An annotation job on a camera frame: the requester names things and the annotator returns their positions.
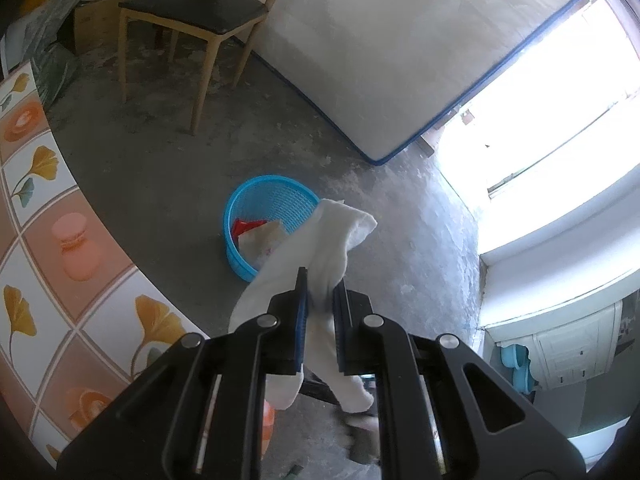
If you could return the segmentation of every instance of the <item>white cabinet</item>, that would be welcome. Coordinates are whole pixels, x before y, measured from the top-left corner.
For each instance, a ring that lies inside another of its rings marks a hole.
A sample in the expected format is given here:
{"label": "white cabinet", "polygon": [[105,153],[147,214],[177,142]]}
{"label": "white cabinet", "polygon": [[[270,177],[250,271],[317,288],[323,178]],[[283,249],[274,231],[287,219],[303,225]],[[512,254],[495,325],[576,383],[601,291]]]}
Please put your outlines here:
{"label": "white cabinet", "polygon": [[622,302],[558,326],[498,346],[521,344],[529,349],[531,375],[549,390],[585,381],[609,370],[616,351]]}

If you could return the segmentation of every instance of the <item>ginkgo leaf pattern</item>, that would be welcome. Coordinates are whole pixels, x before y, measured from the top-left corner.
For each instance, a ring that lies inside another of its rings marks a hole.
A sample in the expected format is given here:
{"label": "ginkgo leaf pattern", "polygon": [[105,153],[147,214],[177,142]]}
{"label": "ginkgo leaf pattern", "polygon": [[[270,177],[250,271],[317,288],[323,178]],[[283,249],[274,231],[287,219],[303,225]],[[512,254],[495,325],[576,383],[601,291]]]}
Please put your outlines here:
{"label": "ginkgo leaf pattern", "polygon": [[4,295],[4,307],[9,316],[9,361],[11,361],[13,365],[14,355],[12,343],[14,342],[14,334],[21,332],[34,337],[38,331],[33,322],[33,317],[31,317],[31,313],[29,312],[29,303],[22,297],[20,289],[11,285],[5,285],[2,294]]}
{"label": "ginkgo leaf pattern", "polygon": [[57,462],[60,458],[60,452],[50,444],[47,444],[46,447],[47,451],[49,451],[49,454],[51,455],[51,458]]}
{"label": "ginkgo leaf pattern", "polygon": [[0,107],[2,107],[1,111],[4,112],[9,106],[9,103],[11,102],[11,98],[12,98],[12,93],[24,92],[25,88],[27,88],[28,82],[29,82],[29,74],[26,74],[24,72],[21,73],[17,78],[15,78],[14,86],[11,88],[11,90],[9,90],[9,93],[0,104]]}
{"label": "ginkgo leaf pattern", "polygon": [[46,180],[54,180],[58,172],[56,152],[46,146],[38,146],[27,174],[36,174]]}
{"label": "ginkgo leaf pattern", "polygon": [[145,345],[152,341],[172,345],[186,333],[180,318],[171,312],[162,301],[153,300],[143,294],[136,298],[135,303],[144,336],[131,359],[131,380],[135,377],[134,369],[138,355]]}
{"label": "ginkgo leaf pattern", "polygon": [[[56,157],[56,152],[46,146],[38,146],[36,151],[33,152],[33,159],[29,171],[15,184],[14,190],[11,192],[11,197],[17,196],[20,199],[22,207],[26,207],[35,189],[33,177],[30,175],[37,175],[45,180],[54,180],[57,174],[58,158]],[[25,180],[25,182],[22,188],[20,188],[20,191],[18,191],[18,186],[20,186],[23,180]]]}
{"label": "ginkgo leaf pattern", "polygon": [[162,350],[152,346],[149,349],[149,353],[146,355],[146,367],[149,368],[153,363],[155,363],[158,358],[162,355]]}
{"label": "ginkgo leaf pattern", "polygon": [[24,181],[24,184],[22,184],[20,190],[16,191],[15,194],[18,196],[18,198],[20,198],[20,205],[22,207],[27,207],[29,200],[31,200],[31,197],[33,196],[33,189],[33,178],[29,177]]}

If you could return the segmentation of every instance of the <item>ceramic tile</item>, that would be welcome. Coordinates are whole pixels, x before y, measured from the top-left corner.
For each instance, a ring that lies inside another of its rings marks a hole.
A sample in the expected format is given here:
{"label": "ceramic tile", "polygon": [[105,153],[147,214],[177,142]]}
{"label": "ceramic tile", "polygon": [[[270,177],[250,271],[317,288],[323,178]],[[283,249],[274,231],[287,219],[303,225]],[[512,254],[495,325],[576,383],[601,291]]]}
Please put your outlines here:
{"label": "ceramic tile", "polygon": [[69,443],[69,439],[60,433],[40,412],[36,416],[31,442],[47,462],[55,467],[58,463],[58,457]]}
{"label": "ceramic tile", "polygon": [[4,164],[30,139],[46,130],[49,130],[49,123],[40,104],[38,92],[34,90],[0,119],[2,163]]}
{"label": "ceramic tile", "polygon": [[27,63],[0,85],[0,119],[9,115],[35,89],[31,64]]}
{"label": "ceramic tile", "polygon": [[100,303],[83,331],[130,378],[183,334],[202,333],[140,271]]}
{"label": "ceramic tile", "polygon": [[2,171],[21,226],[47,202],[76,185],[51,132],[31,140]]}
{"label": "ceramic tile", "polygon": [[29,431],[34,403],[0,354],[0,395],[25,433]]}
{"label": "ceramic tile", "polygon": [[40,285],[20,244],[0,272],[0,290],[0,346],[35,396],[70,328]]}
{"label": "ceramic tile", "polygon": [[75,336],[53,370],[40,407],[66,436],[73,438],[126,386]]}
{"label": "ceramic tile", "polygon": [[6,202],[2,189],[0,189],[0,266],[2,265],[6,252],[17,236],[14,222],[11,220],[10,215],[9,205]]}
{"label": "ceramic tile", "polygon": [[23,237],[44,280],[73,320],[132,266],[80,190],[47,207]]}

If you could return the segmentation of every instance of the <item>cardboard box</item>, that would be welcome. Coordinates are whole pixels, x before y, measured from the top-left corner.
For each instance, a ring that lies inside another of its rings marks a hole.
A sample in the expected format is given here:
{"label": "cardboard box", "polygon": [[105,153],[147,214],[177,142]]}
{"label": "cardboard box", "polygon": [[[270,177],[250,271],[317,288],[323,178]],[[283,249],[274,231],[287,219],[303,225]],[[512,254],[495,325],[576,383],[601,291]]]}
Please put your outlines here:
{"label": "cardboard box", "polygon": [[65,20],[58,37],[76,54],[84,54],[98,46],[117,43],[118,20],[122,0],[81,2]]}

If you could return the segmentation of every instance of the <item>chair leg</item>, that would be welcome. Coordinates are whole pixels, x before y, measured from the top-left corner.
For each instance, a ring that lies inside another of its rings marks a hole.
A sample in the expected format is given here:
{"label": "chair leg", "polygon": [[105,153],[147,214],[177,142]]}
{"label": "chair leg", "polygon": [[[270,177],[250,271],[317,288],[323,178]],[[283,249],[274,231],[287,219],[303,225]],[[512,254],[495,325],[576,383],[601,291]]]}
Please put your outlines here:
{"label": "chair leg", "polygon": [[127,102],[127,19],[126,12],[122,9],[118,27],[118,79],[123,103]]}
{"label": "chair leg", "polygon": [[171,41],[169,43],[169,63],[171,63],[174,60],[175,46],[178,44],[178,35],[179,34],[180,34],[180,32],[178,32],[177,30],[172,30],[171,31]]}
{"label": "chair leg", "polygon": [[249,37],[246,40],[246,44],[244,45],[244,50],[242,51],[242,56],[240,56],[240,61],[238,62],[238,66],[236,67],[236,74],[234,75],[234,81],[232,83],[232,87],[235,88],[238,85],[238,81],[240,81],[240,76],[242,75],[242,70],[244,70],[244,66],[246,65],[247,60],[249,59],[249,55],[251,54],[251,50],[254,47],[255,38],[260,32],[262,28],[263,22],[256,23],[251,32],[249,33]]}
{"label": "chair leg", "polygon": [[154,36],[154,49],[160,50],[162,48],[162,36],[164,33],[164,27],[162,25],[154,25],[156,35]]}
{"label": "chair leg", "polygon": [[209,81],[211,80],[211,72],[213,65],[216,62],[216,56],[218,55],[218,49],[220,47],[221,40],[209,40],[207,43],[207,53],[204,57],[204,65],[202,66],[202,73],[200,74],[200,85],[198,86],[198,95],[196,102],[193,104],[193,112],[191,113],[191,133],[195,135],[200,123],[200,116],[202,114],[202,105],[204,104],[204,98],[207,95],[207,88],[209,88]]}

